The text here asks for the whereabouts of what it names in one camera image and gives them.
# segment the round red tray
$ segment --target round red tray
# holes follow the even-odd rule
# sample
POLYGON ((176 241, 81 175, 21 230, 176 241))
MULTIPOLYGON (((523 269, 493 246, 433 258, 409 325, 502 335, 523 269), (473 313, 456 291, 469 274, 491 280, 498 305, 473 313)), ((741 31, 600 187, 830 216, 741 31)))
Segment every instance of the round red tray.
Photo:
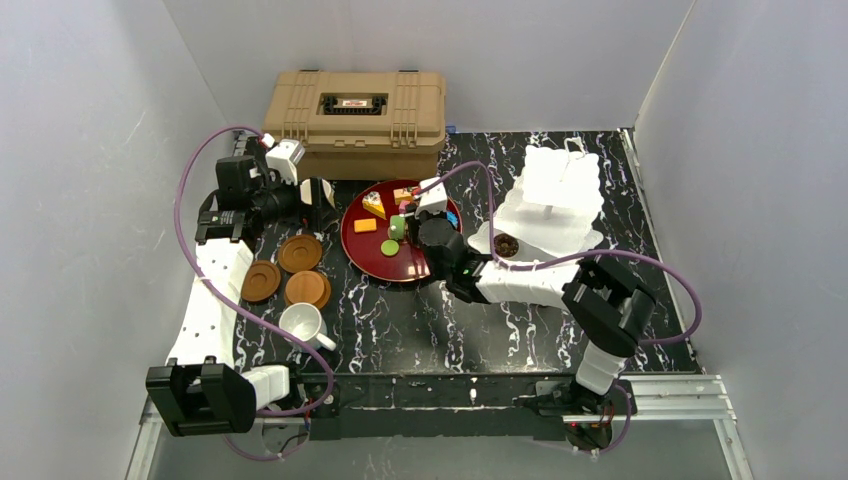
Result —
MULTIPOLYGON (((398 214, 394 190, 417 185, 418 182, 415 180, 389 180, 378 183, 359 194, 345 212, 341 227, 342 247, 350 261, 368 275, 388 282, 412 282, 430 275, 424 253, 408 241, 401 242, 400 251, 394 257, 386 257, 380 253, 380 244, 389 239, 388 219, 398 214), (373 191, 380 193, 383 208, 386 210, 386 220, 362 208, 362 198, 373 191), (377 230, 354 233, 353 222, 363 218, 376 218, 377 230)), ((456 215, 459 220, 459 210, 450 199, 448 199, 448 211, 456 215)), ((461 232, 462 220, 459 222, 457 230, 461 232)))

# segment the tan toolbox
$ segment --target tan toolbox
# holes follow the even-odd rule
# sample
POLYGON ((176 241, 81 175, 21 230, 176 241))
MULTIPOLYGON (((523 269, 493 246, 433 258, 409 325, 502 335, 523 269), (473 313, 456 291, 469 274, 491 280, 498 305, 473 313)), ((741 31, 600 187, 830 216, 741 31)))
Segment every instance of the tan toolbox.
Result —
POLYGON ((445 79, 425 72, 281 73, 262 129, 303 143, 301 178, 433 177, 445 144, 445 79))

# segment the black marble table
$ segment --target black marble table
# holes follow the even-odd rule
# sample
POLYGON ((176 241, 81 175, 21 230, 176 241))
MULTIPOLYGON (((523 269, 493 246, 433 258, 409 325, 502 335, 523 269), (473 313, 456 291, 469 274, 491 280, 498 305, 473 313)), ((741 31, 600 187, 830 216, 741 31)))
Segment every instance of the black marble table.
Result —
MULTIPOLYGON (((527 145, 576 149, 567 137, 579 136, 601 161, 603 211, 594 228, 604 234, 599 248, 631 250, 656 256, 644 209, 627 164, 619 132, 479 133, 451 135, 439 170, 471 160, 496 168, 495 197, 503 201, 521 172, 527 145)), ((335 182, 335 201, 341 213, 372 182, 335 182)), ((485 212, 485 183, 480 173, 466 171, 446 182, 449 196, 462 214, 464 233, 477 230, 485 212)), ((266 230, 258 259, 275 260, 282 241, 301 233, 297 226, 277 224, 266 230)), ((389 285, 369 278, 347 259, 332 224, 321 239, 324 257, 317 270, 330 279, 332 297, 322 310, 335 352, 323 352, 338 373, 575 373, 586 338, 566 311, 518 303, 466 304, 441 282, 389 285)), ((648 335, 668 337, 681 332, 664 275, 632 263, 637 275, 654 288, 659 304, 648 335)), ((284 274, 284 282, 290 276, 284 274)), ((285 308, 282 293, 250 310, 276 323, 285 308)), ((294 353, 281 337, 244 318, 237 320, 234 340, 236 368, 277 361, 297 361, 307 372, 317 363, 294 353)), ((685 343, 649 347, 628 365, 631 371, 695 372, 696 360, 685 343)))

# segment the white cup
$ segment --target white cup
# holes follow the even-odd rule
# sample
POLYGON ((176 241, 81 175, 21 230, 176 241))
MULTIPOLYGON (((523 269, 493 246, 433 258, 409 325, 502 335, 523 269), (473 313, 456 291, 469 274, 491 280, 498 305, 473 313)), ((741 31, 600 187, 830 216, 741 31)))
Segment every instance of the white cup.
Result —
MULTIPOLYGON (((295 303, 283 310, 279 325, 316 350, 319 347, 330 351, 336 349, 336 342, 327 337, 327 324, 321 318, 321 312, 311 303, 295 303)), ((289 343, 295 350, 303 351, 300 345, 291 341, 289 343)))

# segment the blue object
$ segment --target blue object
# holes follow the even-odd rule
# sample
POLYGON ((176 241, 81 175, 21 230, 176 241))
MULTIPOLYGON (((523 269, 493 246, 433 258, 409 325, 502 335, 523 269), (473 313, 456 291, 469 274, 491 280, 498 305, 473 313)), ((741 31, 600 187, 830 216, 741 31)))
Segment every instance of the blue object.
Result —
POLYGON ((453 228, 459 228, 459 219, 456 218, 456 215, 453 212, 448 212, 448 221, 451 222, 453 228))

